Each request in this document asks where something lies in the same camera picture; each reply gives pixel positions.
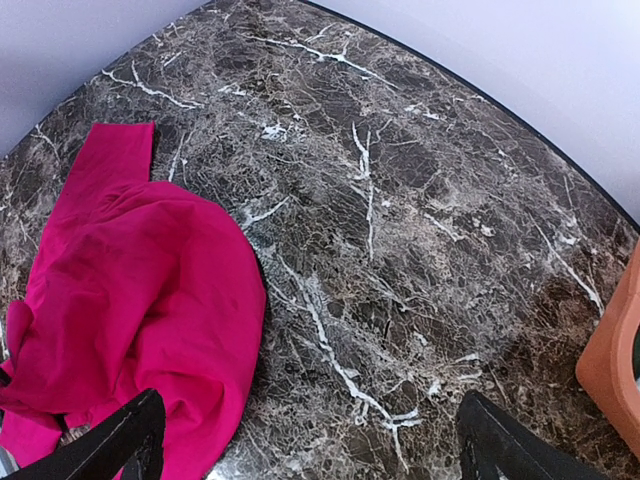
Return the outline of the red t-shirt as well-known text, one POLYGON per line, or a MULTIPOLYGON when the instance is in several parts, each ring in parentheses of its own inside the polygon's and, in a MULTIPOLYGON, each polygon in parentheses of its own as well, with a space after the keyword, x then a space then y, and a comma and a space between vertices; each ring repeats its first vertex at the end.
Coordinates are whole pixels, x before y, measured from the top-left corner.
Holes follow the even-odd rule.
POLYGON ((1 444, 21 466, 150 388, 167 414, 166 479, 204 477, 240 424, 267 302, 259 266, 219 205, 151 180, 153 134, 92 127, 8 308, 1 444))

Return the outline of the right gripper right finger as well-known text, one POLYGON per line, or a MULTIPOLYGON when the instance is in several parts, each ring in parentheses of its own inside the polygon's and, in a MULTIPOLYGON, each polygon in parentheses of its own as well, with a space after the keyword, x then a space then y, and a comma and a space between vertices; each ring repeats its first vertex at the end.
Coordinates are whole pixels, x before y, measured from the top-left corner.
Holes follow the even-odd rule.
POLYGON ((464 479, 603 479, 605 476, 547 444, 476 390, 456 413, 464 479))

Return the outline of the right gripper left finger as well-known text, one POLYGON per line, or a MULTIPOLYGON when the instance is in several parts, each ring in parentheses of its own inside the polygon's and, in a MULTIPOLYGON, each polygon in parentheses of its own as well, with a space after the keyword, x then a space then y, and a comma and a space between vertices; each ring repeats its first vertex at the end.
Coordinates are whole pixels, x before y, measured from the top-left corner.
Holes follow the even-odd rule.
POLYGON ((9 475, 11 479, 159 479, 166 412, 147 389, 74 442, 9 475))

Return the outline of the orange plastic basin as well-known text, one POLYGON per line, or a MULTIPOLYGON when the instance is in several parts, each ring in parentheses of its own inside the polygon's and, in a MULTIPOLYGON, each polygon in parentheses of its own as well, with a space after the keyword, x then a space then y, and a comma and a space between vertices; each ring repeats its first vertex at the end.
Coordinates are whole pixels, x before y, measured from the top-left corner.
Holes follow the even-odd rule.
POLYGON ((630 261, 576 365, 579 384, 634 455, 639 454, 639 389, 632 357, 639 329, 639 250, 630 261))

